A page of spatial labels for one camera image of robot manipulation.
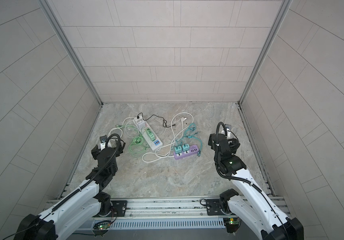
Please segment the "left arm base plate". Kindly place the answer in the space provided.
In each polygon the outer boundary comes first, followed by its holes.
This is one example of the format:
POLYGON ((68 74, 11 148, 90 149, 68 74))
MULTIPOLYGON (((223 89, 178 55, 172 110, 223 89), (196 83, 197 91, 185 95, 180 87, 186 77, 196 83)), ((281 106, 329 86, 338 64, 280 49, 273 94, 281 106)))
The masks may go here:
POLYGON ((103 210, 98 216, 102 218, 124 217, 127 210, 128 201, 111 201, 111 205, 107 210, 103 210))

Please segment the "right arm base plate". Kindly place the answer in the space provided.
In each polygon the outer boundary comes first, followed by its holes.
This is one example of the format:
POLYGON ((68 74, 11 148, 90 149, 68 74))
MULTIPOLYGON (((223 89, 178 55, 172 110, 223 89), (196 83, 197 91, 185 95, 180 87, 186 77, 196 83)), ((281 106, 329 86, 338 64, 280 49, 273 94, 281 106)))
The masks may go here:
POLYGON ((222 203, 220 199, 203 199, 204 203, 201 201, 201 205, 206 207, 208 216, 225 216, 228 215, 222 208, 222 203))

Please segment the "white multicolour power strip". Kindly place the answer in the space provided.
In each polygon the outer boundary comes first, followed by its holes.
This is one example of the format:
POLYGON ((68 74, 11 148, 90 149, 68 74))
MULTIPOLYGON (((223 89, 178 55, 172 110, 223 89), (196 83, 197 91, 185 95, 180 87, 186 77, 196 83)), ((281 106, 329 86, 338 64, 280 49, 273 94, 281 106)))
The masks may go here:
POLYGON ((143 117, 135 117, 134 124, 152 151, 160 149, 163 146, 160 138, 143 117))

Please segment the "teal charger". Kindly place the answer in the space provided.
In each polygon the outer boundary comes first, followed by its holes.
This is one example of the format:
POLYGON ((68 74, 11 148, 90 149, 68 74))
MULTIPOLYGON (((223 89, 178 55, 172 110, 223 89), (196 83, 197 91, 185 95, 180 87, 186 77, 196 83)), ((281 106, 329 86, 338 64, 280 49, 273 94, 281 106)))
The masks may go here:
POLYGON ((175 154, 176 154, 176 155, 180 154, 182 151, 183 151, 183 149, 182 149, 181 146, 176 146, 176 147, 175 147, 175 154))
POLYGON ((182 145, 182 149, 183 149, 184 152, 189 151, 190 150, 190 145, 189 144, 184 144, 184 145, 182 145))

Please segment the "purple power strip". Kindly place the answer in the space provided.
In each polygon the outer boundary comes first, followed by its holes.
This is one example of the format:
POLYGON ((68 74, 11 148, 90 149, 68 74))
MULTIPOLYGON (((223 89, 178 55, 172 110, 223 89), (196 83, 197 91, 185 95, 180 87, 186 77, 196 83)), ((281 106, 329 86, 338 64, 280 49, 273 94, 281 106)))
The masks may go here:
POLYGON ((200 148, 197 145, 189 145, 189 148, 186 148, 186 150, 184 150, 182 146, 180 146, 180 148, 182 149, 181 151, 178 150, 178 153, 174 152, 175 160, 181 160, 192 155, 197 155, 200 151, 200 148))

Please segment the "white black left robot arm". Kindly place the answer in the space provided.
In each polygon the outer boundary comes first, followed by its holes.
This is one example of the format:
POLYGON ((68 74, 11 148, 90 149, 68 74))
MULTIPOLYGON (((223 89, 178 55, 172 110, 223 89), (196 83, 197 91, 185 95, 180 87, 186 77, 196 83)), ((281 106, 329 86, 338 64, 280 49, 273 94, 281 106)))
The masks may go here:
POLYGON ((116 140, 116 146, 110 147, 105 140, 92 150, 98 166, 86 176, 79 187, 61 201, 41 212, 29 214, 18 226, 13 235, 15 240, 65 240, 92 217, 102 217, 92 232, 96 236, 107 233, 117 217, 125 210, 120 210, 111 201, 111 196, 104 188, 111 182, 118 165, 116 158, 123 153, 125 142, 116 140))

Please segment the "light green charger block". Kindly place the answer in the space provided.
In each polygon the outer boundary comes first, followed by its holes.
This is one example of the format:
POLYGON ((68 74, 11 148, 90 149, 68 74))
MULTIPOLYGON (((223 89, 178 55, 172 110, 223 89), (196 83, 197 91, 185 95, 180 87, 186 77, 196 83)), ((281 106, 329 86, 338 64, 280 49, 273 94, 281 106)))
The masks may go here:
POLYGON ((151 134, 148 135, 148 136, 149 136, 149 138, 150 138, 151 141, 155 141, 155 140, 156 140, 156 137, 155 137, 155 135, 154 135, 153 133, 151 133, 151 134))

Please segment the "white square charger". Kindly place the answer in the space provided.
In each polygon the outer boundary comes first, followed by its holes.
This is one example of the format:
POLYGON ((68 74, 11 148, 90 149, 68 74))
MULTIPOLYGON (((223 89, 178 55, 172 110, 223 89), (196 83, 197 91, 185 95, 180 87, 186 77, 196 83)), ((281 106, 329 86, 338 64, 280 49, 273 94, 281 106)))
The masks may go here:
POLYGON ((139 127, 139 131, 142 132, 142 131, 147 129, 147 123, 146 122, 142 122, 142 123, 140 123, 138 125, 138 127, 139 127))

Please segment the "light green cube charger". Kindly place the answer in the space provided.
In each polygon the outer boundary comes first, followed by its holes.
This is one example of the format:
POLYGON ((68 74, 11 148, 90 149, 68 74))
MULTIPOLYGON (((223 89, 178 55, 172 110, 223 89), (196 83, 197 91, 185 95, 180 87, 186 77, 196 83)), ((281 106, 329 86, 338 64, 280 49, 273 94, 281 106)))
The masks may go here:
POLYGON ((150 129, 146 129, 146 133, 149 137, 153 136, 153 133, 150 129))

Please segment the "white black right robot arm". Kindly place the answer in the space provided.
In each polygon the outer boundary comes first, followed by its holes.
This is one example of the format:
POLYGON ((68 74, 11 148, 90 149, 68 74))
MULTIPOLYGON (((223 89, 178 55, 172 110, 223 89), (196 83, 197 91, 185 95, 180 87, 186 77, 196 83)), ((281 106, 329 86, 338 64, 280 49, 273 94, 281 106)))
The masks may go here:
POLYGON ((209 136, 218 175, 231 181, 236 189, 220 195, 222 211, 238 216, 260 240, 302 240, 304 227, 290 219, 258 186, 244 162, 230 148, 224 134, 209 136))

